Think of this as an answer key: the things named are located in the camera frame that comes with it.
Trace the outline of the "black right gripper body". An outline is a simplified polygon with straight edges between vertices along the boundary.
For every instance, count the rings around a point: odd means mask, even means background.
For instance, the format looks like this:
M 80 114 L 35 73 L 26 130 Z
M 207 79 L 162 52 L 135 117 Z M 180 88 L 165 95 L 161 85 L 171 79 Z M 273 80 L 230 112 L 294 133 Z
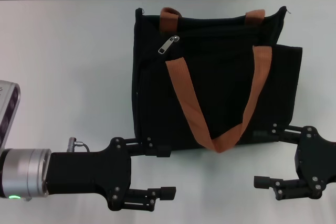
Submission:
M 335 142 L 322 138 L 313 126 L 302 127 L 295 166 L 308 187 L 308 197 L 319 199 L 327 184 L 335 182 Z

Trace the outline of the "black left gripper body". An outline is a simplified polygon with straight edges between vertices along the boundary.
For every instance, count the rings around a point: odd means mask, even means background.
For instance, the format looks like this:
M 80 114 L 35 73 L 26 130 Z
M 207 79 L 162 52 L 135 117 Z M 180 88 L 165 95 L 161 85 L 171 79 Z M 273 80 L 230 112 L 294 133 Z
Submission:
M 120 137 L 98 152 L 52 153 L 46 175 L 50 195 L 99 194 L 112 211 L 122 209 L 130 181 L 131 157 Z

